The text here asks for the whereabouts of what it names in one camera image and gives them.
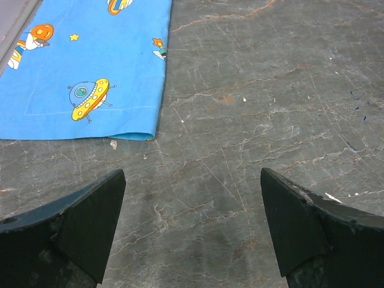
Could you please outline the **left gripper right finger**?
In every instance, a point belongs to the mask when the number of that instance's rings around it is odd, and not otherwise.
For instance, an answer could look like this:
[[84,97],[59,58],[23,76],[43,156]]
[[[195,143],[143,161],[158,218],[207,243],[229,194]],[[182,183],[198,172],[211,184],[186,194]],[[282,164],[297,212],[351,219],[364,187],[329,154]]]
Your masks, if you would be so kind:
[[270,168],[260,184],[289,287],[383,287],[383,217],[327,199]]

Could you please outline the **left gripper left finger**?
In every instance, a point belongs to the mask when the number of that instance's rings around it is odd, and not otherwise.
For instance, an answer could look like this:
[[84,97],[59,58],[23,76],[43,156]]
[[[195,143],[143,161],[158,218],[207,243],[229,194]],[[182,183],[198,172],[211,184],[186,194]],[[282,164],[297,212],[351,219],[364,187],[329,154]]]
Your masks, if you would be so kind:
[[125,193],[118,169],[81,190],[1,220],[1,287],[97,287]]

